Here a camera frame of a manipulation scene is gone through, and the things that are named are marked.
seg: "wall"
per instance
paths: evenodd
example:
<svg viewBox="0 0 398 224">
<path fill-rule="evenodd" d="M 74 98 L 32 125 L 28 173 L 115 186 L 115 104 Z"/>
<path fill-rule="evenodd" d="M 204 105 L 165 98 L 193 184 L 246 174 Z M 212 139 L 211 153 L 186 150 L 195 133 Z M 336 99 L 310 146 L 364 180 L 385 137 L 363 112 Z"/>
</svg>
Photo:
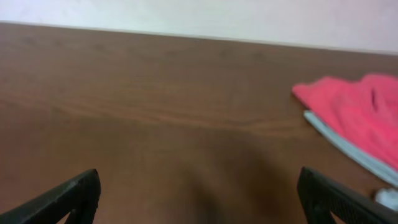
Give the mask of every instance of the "wall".
<svg viewBox="0 0 398 224">
<path fill-rule="evenodd" d="M 398 53 L 396 0 L 0 0 L 0 20 Z"/>
</svg>

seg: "light blue fabric edge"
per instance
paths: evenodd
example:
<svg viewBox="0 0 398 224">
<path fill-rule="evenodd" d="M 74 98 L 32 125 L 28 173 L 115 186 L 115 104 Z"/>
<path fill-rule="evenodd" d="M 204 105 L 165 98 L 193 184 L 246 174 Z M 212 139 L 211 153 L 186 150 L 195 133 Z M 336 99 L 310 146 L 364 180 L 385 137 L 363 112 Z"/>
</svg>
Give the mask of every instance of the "light blue fabric edge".
<svg viewBox="0 0 398 224">
<path fill-rule="evenodd" d="M 372 172 L 374 175 L 380 177 L 380 179 L 395 187 L 398 186 L 398 172 L 394 168 L 363 152 L 358 147 L 342 138 L 329 128 L 312 111 L 304 111 L 304 117 L 341 152 L 356 161 L 368 171 Z"/>
</svg>

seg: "pink fabric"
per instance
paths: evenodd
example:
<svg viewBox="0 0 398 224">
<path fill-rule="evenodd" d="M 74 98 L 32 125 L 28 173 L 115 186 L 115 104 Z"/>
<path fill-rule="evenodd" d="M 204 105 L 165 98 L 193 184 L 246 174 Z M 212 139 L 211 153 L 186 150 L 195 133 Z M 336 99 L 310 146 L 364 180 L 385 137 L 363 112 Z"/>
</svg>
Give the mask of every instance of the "pink fabric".
<svg viewBox="0 0 398 224">
<path fill-rule="evenodd" d="M 398 79 L 369 74 L 358 82 L 325 77 L 293 93 L 329 127 L 398 170 Z"/>
</svg>

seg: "folded cloth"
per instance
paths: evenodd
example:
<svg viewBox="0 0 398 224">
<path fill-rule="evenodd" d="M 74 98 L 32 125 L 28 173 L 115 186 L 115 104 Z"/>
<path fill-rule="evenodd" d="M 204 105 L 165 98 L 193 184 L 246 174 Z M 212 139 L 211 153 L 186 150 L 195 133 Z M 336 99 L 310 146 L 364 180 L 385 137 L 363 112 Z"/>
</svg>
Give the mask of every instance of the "folded cloth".
<svg viewBox="0 0 398 224">
<path fill-rule="evenodd" d="M 319 119 L 312 111 L 304 111 L 304 117 L 341 152 L 356 161 L 365 169 L 372 172 L 374 175 L 378 176 L 380 179 L 398 187 L 398 172 L 396 172 L 392 167 L 358 149 L 355 145 L 339 136 L 324 122 L 322 122 L 322 120 Z"/>
<path fill-rule="evenodd" d="M 398 79 L 369 74 L 359 82 L 325 77 L 293 93 L 341 137 L 398 170 Z"/>
</svg>

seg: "wood grain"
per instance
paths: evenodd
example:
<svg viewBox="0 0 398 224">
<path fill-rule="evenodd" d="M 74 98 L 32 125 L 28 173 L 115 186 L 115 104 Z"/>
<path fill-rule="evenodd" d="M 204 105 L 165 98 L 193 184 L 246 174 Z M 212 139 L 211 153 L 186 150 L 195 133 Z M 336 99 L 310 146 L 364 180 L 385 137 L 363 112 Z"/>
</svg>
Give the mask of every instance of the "wood grain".
<svg viewBox="0 0 398 224">
<path fill-rule="evenodd" d="M 89 168 L 95 223 L 305 223 L 313 167 L 387 186 L 322 138 L 292 97 L 398 57 L 0 24 L 0 212 Z"/>
</svg>

